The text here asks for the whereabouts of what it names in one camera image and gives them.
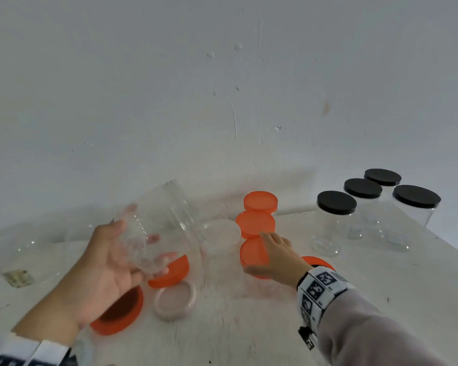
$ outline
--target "tabletop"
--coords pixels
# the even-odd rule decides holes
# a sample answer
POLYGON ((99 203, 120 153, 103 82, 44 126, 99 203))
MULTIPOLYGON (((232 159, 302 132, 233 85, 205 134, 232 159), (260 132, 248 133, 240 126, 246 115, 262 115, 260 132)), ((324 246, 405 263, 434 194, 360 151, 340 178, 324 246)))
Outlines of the tabletop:
MULTIPOLYGON (((313 212, 278 216, 276 231, 301 255, 317 254, 309 245, 313 212)), ((413 222, 410 228, 416 228, 413 222)), ((69 242, 67 264, 86 242, 69 242)), ((458 250, 432 232, 408 252, 392 251, 373 241, 348 240, 329 261, 384 314, 458 365, 458 250)), ((300 339, 302 325, 293 289, 244 275, 238 256, 216 272, 195 253, 188 280, 199 290, 192 313, 167 323, 152 310, 154 290, 143 286, 145 304, 126 330, 108 337, 86 329, 95 345, 95 364, 135 365, 281 365, 317 364, 300 339)), ((45 295, 59 277, 13 289, 0 278, 0 332, 12 326, 45 295)))

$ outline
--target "black jar lid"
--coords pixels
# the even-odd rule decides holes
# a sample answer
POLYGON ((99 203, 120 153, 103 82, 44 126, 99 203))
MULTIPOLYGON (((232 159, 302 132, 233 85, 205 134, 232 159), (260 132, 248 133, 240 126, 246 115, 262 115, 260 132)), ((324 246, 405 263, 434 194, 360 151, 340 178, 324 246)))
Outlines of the black jar lid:
POLYGON ((413 185, 399 185, 392 195, 401 203, 423 209, 436 208, 441 201, 435 192, 413 185))
POLYGON ((376 182, 382 186, 397 186, 402 177, 394 171, 381 168, 370 168, 365 171, 364 178, 376 182))
POLYGON ((369 179, 350 178, 344 182, 344 191, 362 199, 376 199, 380 197, 382 188, 369 179))
POLYGON ((344 216, 354 212, 356 200, 341 191, 323 191, 318 195, 318 207, 325 212, 344 216))

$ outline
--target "orange lid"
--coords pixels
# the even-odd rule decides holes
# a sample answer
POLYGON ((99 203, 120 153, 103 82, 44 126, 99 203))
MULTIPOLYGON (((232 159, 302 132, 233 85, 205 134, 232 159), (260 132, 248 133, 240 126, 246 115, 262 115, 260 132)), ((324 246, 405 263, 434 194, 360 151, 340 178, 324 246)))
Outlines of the orange lid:
POLYGON ((278 198, 268 191, 253 191, 244 197, 244 209, 257 210, 268 214, 276 212, 278 198))
POLYGON ((100 335, 112 335, 124 330, 139 316, 144 296, 140 286, 122 295, 90 326, 100 335))
POLYGON ((319 266, 328 267, 331 270, 335 271, 334 267, 332 267, 329 263, 327 263, 325 260, 322 260, 321 258, 305 256, 305 257, 302 257, 302 259, 304 259, 304 261, 310 265, 318 264, 319 266))
POLYGON ((179 283, 185 278, 190 270, 188 257, 186 255, 181 256, 177 260, 171 262, 168 265, 168 269, 169 272, 166 275, 148 280, 147 283, 149 286, 154 289, 161 289, 179 283))
POLYGON ((261 211, 245 211, 236 217, 236 223, 243 239, 255 238, 260 232, 275 232, 275 219, 261 211))
MULTIPOLYGON (((259 236, 256 238, 246 240, 241 249, 239 249, 239 260, 241 266, 246 267, 250 265, 268 265, 269 257, 266 252, 263 239, 259 236)), ((259 279, 269 279, 268 277, 257 276, 259 279)))

